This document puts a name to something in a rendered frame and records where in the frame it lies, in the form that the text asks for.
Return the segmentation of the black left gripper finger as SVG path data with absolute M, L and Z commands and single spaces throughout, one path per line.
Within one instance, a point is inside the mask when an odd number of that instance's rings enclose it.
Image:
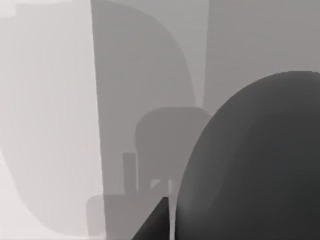
M 163 197 L 131 240 L 170 240 L 169 198 Z

